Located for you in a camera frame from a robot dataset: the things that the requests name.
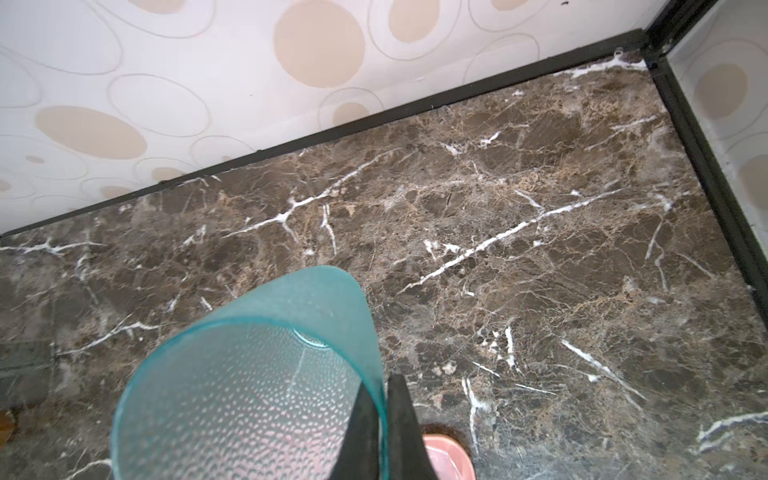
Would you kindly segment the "teal tall plastic tumbler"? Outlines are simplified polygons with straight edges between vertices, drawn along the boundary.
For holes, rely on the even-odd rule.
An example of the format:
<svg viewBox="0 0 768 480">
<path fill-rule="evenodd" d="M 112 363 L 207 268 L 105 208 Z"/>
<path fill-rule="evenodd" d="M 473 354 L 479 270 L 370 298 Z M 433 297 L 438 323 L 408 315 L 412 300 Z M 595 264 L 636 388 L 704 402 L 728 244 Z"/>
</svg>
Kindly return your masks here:
<svg viewBox="0 0 768 480">
<path fill-rule="evenodd" d="M 118 479 L 329 479 L 363 383 L 389 475 L 384 373 L 366 297 L 308 267 L 171 337 L 129 380 L 110 453 Z"/>
</svg>

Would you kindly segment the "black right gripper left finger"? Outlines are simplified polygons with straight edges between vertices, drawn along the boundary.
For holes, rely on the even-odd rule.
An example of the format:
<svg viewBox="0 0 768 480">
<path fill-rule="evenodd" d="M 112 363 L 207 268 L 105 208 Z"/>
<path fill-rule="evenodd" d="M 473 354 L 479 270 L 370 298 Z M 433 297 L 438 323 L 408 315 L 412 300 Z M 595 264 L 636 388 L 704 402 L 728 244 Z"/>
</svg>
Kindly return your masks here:
<svg viewBox="0 0 768 480">
<path fill-rule="evenodd" d="M 379 469 L 379 415 L 370 393 L 361 383 L 329 479 L 376 480 Z"/>
</svg>

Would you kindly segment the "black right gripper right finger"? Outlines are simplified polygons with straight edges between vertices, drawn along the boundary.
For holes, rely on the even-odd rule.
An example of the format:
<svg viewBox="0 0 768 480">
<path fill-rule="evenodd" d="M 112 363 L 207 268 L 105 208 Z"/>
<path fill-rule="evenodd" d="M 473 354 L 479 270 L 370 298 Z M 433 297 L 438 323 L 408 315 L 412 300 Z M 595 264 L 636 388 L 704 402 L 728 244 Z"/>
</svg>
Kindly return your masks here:
<svg viewBox="0 0 768 480">
<path fill-rule="evenodd" d="M 422 438 L 406 380 L 392 374 L 387 384 L 389 478 L 437 480 Z"/>
</svg>

